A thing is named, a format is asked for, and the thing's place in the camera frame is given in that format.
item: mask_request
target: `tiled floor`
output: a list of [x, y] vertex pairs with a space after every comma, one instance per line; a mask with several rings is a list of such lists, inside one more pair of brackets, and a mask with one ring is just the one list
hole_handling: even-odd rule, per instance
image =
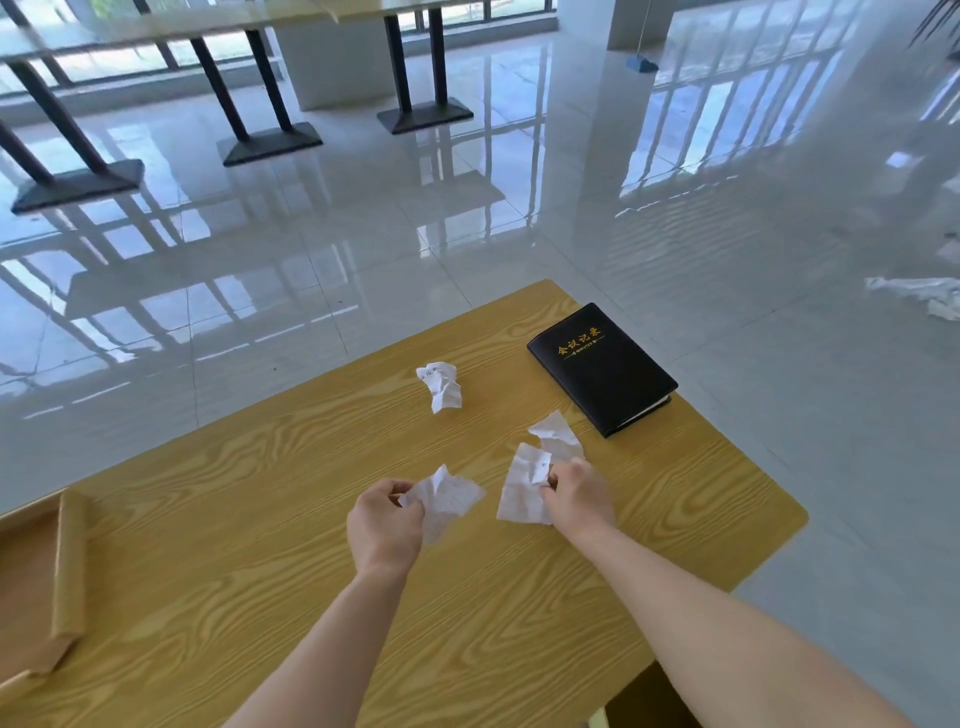
[[[656, 78], [564, 35], [456, 51], [472, 121], [305, 114], [323, 147], [232, 170], [212, 97], [86, 118], [142, 194], [29, 217], [0, 158], [0, 509], [551, 278], [810, 511], [740, 592], [951, 724], [960, 324], [864, 290], [960, 277], [960, 66], [907, 47], [925, 10], [681, 13]], [[237, 101], [271, 125], [262, 90]]]

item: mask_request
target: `black metal base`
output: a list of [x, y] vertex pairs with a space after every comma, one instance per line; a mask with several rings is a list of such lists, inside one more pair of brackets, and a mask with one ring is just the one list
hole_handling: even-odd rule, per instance
[[376, 118], [388, 132], [397, 134], [429, 129], [441, 124], [452, 124], [455, 121], [466, 121], [473, 118], [473, 111], [451, 98], [446, 104], [438, 104], [436, 101], [414, 104], [409, 113], [404, 113], [400, 109], [381, 111]]
[[270, 129], [266, 132], [252, 133], [247, 141], [222, 139], [217, 142], [217, 150], [223, 158], [225, 167], [235, 167], [258, 159], [296, 152], [297, 149], [319, 147], [321, 144], [323, 142], [313, 125], [301, 121], [299, 124], [294, 124], [291, 132]]
[[653, 61], [648, 61], [642, 56], [630, 56], [627, 59], [627, 68], [637, 73], [656, 73], [660, 70]]
[[24, 182], [13, 201], [11, 212], [20, 215], [45, 207], [69, 205], [109, 197], [121, 192], [134, 192], [143, 182], [143, 162], [121, 159], [107, 165], [102, 174], [88, 169], [75, 169], [54, 175], [51, 184]]

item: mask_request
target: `paper on floor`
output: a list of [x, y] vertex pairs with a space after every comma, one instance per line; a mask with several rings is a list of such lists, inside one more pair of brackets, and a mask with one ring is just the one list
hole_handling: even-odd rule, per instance
[[472, 480], [451, 475], [446, 465], [421, 480], [397, 502], [406, 508], [416, 500], [423, 503], [423, 542], [435, 544], [450, 523], [463, 516], [486, 491]]
[[552, 523], [540, 494], [540, 486], [546, 483], [550, 473], [550, 457], [546, 450], [520, 443], [500, 494], [500, 505], [496, 509], [499, 520]]
[[573, 434], [570, 425], [566, 423], [560, 411], [550, 413], [528, 430], [530, 434], [540, 438], [540, 449], [553, 455], [555, 462], [571, 460], [574, 457], [584, 456], [584, 447], [577, 436]]
[[930, 316], [960, 321], [960, 279], [867, 279], [867, 290], [878, 288], [926, 301]]
[[433, 395], [433, 413], [444, 407], [462, 407], [463, 397], [457, 384], [457, 368], [445, 361], [435, 361], [425, 367], [417, 368], [417, 376], [430, 389]]

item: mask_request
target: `black notebook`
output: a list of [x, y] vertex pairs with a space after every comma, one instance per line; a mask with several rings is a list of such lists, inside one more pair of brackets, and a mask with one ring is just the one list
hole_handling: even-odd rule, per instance
[[527, 349], [604, 437], [667, 404], [677, 389], [596, 303], [554, 324]]

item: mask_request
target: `tray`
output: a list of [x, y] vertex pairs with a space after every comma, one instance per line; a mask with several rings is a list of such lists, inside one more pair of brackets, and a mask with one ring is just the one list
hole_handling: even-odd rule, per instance
[[84, 632], [85, 498], [0, 516], [0, 705], [43, 682]]

